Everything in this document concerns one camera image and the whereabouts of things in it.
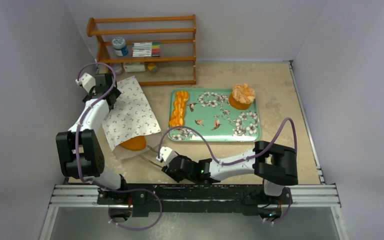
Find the small yellow box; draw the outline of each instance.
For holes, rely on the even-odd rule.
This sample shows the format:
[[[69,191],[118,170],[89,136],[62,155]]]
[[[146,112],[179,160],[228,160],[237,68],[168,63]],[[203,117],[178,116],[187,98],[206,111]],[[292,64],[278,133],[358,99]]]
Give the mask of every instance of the small yellow box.
[[[151,62],[151,63],[148,63],[148,70],[151,72],[151,73],[156,73],[158,71],[158,67],[155,63]]]

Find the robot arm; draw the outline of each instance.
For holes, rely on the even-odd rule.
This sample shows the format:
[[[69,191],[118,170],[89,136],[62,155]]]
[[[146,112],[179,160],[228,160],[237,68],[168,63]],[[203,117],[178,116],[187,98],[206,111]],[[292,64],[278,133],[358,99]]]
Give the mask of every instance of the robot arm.
[[[255,142],[255,147],[242,154],[219,159],[220,163],[211,158],[192,161],[187,156],[179,155],[169,147],[162,147],[157,160],[165,162],[162,171],[176,182],[187,179],[194,183],[212,184],[224,179],[244,174],[255,174],[266,181],[264,193],[268,196],[280,196],[284,186],[298,184],[297,154],[293,148],[274,144],[264,155],[245,160],[232,165],[238,159],[254,156],[260,153],[269,143],[266,141]],[[267,158],[271,155],[271,164]]]
[[[80,116],[92,103],[105,93],[112,84],[112,75],[97,74],[96,79],[85,73],[78,82],[86,92],[87,96],[83,99],[85,108]],[[120,95],[117,88],[113,88],[111,93],[104,99],[99,100],[93,105],[92,109],[84,117],[83,124],[79,131],[80,165],[85,180],[93,180],[111,189],[121,189],[125,184],[124,178],[105,166],[104,154],[102,153],[96,133],[98,132],[103,120],[114,108],[116,99]],[[65,177],[79,179],[79,172],[76,161],[75,134],[80,117],[72,127],[66,132],[60,132],[56,136],[56,146],[58,150],[59,163],[62,174]]]
[[[97,74],[96,80],[94,80],[86,73],[78,82],[79,85],[84,85],[83,87],[88,92],[88,95],[83,99],[85,103],[83,112],[85,112],[89,106],[92,106],[92,103],[109,90],[112,85],[112,75],[109,73]],[[120,91],[114,87],[110,94],[95,103],[84,117],[79,131],[79,145],[83,148],[83,152],[79,151],[80,166],[84,179],[93,180],[102,186],[115,190],[125,190],[127,184],[123,176],[105,167],[104,155],[96,133],[106,115],[114,108],[116,99],[120,94]],[[64,176],[76,179],[79,179],[79,172],[76,160],[75,133],[80,122],[79,118],[68,131],[60,132],[56,136],[61,171]],[[266,195],[279,196],[284,186],[298,184],[294,149],[274,144],[269,151],[260,157],[237,164],[223,165],[223,163],[231,163],[237,159],[254,156],[264,150],[268,144],[265,141],[257,141],[254,149],[237,156],[220,159],[220,164],[211,158],[195,162],[168,147],[161,148],[160,157],[157,159],[160,162],[165,162],[166,165],[162,171],[176,182],[187,179],[196,184],[213,184],[233,176],[255,174],[266,180],[264,182]],[[272,163],[268,164],[267,158],[270,155]]]

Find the white box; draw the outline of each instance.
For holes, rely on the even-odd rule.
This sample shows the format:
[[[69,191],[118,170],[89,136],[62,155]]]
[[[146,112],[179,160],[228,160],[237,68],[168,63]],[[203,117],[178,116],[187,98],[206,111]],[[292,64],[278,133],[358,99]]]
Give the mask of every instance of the white box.
[[[143,62],[125,62],[123,68],[126,73],[145,72],[145,64]]]

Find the orange food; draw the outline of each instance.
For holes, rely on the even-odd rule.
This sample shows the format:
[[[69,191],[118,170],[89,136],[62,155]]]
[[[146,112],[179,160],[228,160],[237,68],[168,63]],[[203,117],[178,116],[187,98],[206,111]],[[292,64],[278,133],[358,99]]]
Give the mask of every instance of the orange food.
[[[120,146],[130,151],[141,151],[147,147],[147,140],[145,136],[135,136],[120,143]]]
[[[170,127],[182,126],[185,124],[185,112],[186,102],[189,100],[189,92],[177,91],[175,93],[176,99],[173,103],[173,112],[171,113],[170,121],[168,124]]]
[[[256,99],[256,91],[248,86],[248,84],[236,84],[232,88],[229,96],[229,103],[232,107],[239,110],[248,109]]]

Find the orange bowl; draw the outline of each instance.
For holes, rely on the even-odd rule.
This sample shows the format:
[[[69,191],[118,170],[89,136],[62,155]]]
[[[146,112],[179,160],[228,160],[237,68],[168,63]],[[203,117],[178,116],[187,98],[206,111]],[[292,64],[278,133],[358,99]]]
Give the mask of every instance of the orange bowl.
[[[120,146],[130,151],[141,151],[147,147],[147,140],[144,136],[135,136],[120,143]]]
[[[234,107],[235,109],[239,109],[239,110],[247,110],[251,107],[251,104],[244,104],[244,103],[240,103],[239,101],[236,101],[236,99],[233,97],[233,94],[231,93],[230,96],[229,96],[229,103],[232,107]]]

